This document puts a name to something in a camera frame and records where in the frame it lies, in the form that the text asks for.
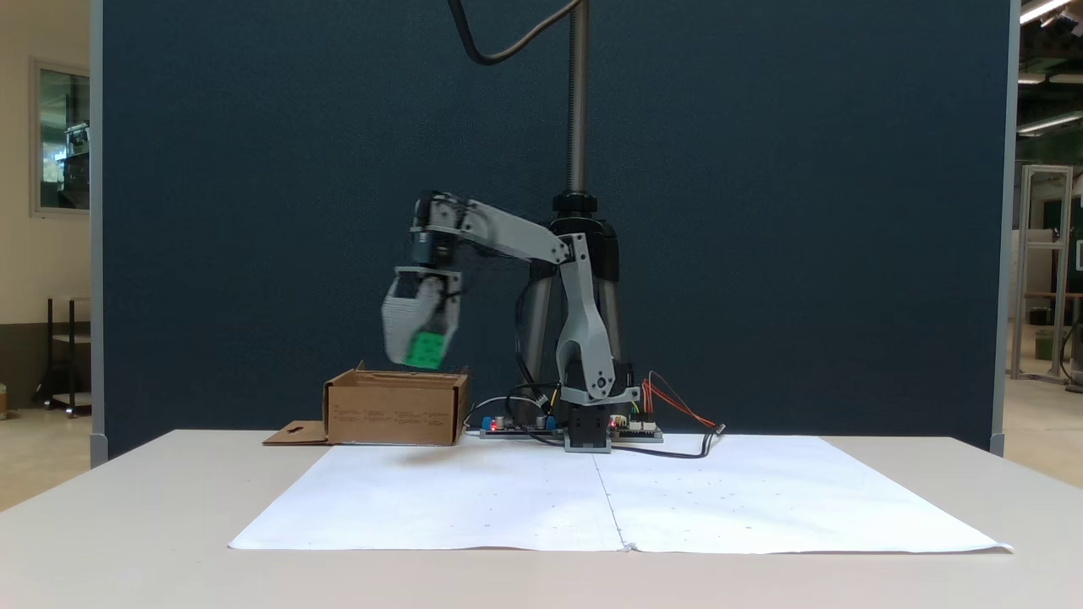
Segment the white table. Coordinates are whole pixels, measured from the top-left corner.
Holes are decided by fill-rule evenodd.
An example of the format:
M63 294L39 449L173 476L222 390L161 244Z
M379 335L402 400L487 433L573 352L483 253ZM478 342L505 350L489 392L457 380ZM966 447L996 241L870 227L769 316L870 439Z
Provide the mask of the white table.
M1083 491L954 440L827 439L1016 554L229 549L328 450L269 435L174 431L0 514L0 607L1083 607Z

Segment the green block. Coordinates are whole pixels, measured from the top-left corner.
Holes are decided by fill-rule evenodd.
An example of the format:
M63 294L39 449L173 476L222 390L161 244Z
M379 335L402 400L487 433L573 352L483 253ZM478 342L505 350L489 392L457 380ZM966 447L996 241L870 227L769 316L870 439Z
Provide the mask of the green block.
M419 332L406 355L406 365L415 368L436 370L444 361L444 335Z

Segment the black clamp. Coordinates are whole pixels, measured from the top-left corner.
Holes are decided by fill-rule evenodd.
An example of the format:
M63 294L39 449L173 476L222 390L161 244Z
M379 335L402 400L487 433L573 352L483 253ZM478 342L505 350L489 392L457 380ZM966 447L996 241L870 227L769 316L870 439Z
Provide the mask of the black clamp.
M564 191L552 197L552 210L592 213L598 211L598 198L587 193Z

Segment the white wall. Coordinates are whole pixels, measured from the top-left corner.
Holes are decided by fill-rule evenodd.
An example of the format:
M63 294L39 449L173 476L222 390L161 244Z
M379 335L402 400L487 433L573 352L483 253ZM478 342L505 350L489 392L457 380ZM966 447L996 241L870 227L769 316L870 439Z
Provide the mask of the white wall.
M90 291L89 218L30 218L31 55L89 69L90 0L0 0L0 324Z

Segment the white paper sheet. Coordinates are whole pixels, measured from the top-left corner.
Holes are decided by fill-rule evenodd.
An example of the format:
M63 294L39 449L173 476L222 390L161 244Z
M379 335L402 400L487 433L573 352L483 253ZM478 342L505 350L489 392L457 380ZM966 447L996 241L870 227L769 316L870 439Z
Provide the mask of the white paper sheet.
M667 435L697 453L702 436ZM596 459L623 540L641 552L968 552L1001 546L827 442L726 436L704 459Z
M649 448L696 453L701 438L667 435ZM695 461L473 437L453 448L336 446L230 545L768 554L1001 544L819 438L727 436Z
M471 437L451 448L335 446L230 546L623 548L590 455Z

